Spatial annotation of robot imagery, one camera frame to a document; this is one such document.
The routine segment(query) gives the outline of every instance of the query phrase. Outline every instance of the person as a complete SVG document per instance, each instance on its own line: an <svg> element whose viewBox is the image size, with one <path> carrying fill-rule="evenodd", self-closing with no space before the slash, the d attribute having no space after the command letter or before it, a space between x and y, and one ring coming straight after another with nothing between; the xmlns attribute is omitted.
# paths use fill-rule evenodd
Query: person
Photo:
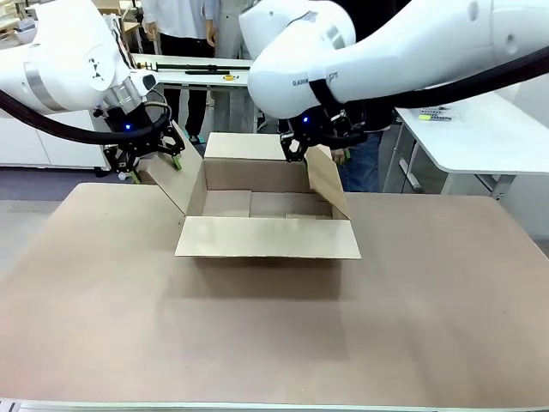
<svg viewBox="0 0 549 412"><path fill-rule="evenodd" d="M389 21L410 0L333 0L349 14L357 34L357 42L367 38ZM391 126L393 107L372 105L368 101L345 105L354 124L365 122L371 130L368 140L345 150L333 150L338 163L344 191L379 192L379 146L383 133Z"/></svg>
<svg viewBox="0 0 549 412"><path fill-rule="evenodd" d="M213 14L205 0L142 0L145 31L150 39L160 36L162 54L190 58L212 58L214 47L207 41L207 27ZM167 88L164 96L179 123L181 90ZM200 130L206 114L208 93L189 91L189 116L184 129L193 144L200 144Z"/></svg>
<svg viewBox="0 0 549 412"><path fill-rule="evenodd" d="M249 59L238 16L250 7L254 0L205 0L212 15L208 18L208 41L215 45L217 58ZM254 105L248 92L216 93L214 130L233 133L250 131Z"/></svg>

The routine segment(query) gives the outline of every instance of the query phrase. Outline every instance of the gray pants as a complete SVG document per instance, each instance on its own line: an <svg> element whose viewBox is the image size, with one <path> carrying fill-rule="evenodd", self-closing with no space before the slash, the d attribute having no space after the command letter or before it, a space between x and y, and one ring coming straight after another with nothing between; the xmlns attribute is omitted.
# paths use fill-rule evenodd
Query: gray pants
<svg viewBox="0 0 549 412"><path fill-rule="evenodd" d="M238 12L221 13L217 27L217 58L250 58L245 48ZM248 90L215 94L214 131L251 133L255 106Z"/></svg>

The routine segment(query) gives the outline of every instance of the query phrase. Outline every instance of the white wall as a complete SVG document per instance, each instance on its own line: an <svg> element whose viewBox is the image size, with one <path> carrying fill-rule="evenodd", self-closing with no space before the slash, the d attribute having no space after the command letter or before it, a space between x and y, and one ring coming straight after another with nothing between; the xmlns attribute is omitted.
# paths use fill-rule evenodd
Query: white wall
<svg viewBox="0 0 549 412"><path fill-rule="evenodd" d="M524 82L520 87L507 88L500 94L549 127L549 76ZM532 237L549 239L549 177L516 178L502 205Z"/></svg>

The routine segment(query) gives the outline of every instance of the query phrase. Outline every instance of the brown table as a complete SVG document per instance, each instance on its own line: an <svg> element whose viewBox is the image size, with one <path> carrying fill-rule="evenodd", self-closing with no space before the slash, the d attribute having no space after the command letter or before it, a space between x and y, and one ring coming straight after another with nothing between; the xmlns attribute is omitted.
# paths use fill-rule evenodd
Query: brown table
<svg viewBox="0 0 549 412"><path fill-rule="evenodd" d="M158 187L78 186L0 285L0 396L549 405L549 262L503 209L348 201L361 261L193 259Z"/></svg>

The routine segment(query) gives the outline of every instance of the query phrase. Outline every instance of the person's hand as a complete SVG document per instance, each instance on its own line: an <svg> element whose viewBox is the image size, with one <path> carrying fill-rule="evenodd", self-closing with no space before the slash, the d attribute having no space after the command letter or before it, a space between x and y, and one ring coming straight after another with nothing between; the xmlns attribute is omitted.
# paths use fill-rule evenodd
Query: person's hand
<svg viewBox="0 0 549 412"><path fill-rule="evenodd" d="M337 150L332 150L332 159L336 165L342 165L351 158L348 148L338 148Z"/></svg>
<svg viewBox="0 0 549 412"><path fill-rule="evenodd" d="M214 21L206 21L206 41L212 47L215 47L215 41L217 37L217 31L215 30Z"/></svg>
<svg viewBox="0 0 549 412"><path fill-rule="evenodd" d="M147 34L147 38L151 41L155 41L158 37L158 27L156 26L156 22L147 23L145 24L145 33Z"/></svg>

